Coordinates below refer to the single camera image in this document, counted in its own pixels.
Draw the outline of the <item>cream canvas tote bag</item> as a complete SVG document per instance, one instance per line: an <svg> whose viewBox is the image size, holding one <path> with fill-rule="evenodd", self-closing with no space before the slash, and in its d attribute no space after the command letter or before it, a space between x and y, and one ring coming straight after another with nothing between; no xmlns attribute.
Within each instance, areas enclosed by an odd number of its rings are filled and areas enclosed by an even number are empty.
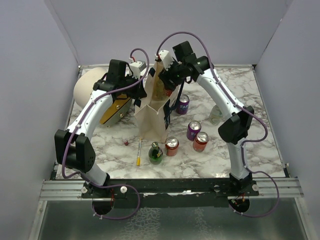
<svg viewBox="0 0 320 240"><path fill-rule="evenodd" d="M180 86L178 86L170 97L165 96L162 101L154 100L155 82L160 80L159 73L164 69L161 62L156 62L150 68L147 78L144 81L144 90L147 97L135 105L134 117L139 128L139 135L142 139L153 142L165 142L171 121L171 108L175 105Z"/></svg>

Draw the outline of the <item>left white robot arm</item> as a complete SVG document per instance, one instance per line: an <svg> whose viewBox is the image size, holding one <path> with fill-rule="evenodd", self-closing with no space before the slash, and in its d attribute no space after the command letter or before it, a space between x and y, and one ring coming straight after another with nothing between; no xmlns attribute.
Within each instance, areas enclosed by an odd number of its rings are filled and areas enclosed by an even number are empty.
<svg viewBox="0 0 320 240"><path fill-rule="evenodd" d="M54 135L58 164L91 182L94 193L101 198L110 193L111 186L107 182L109 175L95 163L96 153L91 138L102 116L119 95L125 94L133 99L146 96L139 89L143 87L149 67L149 60L128 63L112 59L108 71L94 83L88 102L76 120Z"/></svg>

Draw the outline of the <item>red cola can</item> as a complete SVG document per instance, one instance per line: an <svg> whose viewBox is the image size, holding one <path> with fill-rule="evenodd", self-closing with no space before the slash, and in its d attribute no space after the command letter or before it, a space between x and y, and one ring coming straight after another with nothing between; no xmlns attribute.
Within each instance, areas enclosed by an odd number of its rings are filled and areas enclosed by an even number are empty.
<svg viewBox="0 0 320 240"><path fill-rule="evenodd" d="M172 95L173 91L170 90L170 89L165 89L165 90L164 90L164 93L165 93L165 95L166 95L167 97L170 97L170 96Z"/></svg>

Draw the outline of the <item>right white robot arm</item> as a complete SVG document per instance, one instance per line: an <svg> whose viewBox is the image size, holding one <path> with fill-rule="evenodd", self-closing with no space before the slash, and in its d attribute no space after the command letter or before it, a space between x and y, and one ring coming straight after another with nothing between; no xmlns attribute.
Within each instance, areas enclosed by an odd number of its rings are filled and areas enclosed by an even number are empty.
<svg viewBox="0 0 320 240"><path fill-rule="evenodd" d="M230 191L240 196L248 189L252 174L246 169L243 144L248 136L254 109L244 106L227 89L214 69L209 55L196 57L188 41L173 48L175 57L167 50L157 50L156 57L164 69L158 75L167 90L174 90L187 77L198 83L219 107L224 123L218 128L229 152L231 172Z"/></svg>

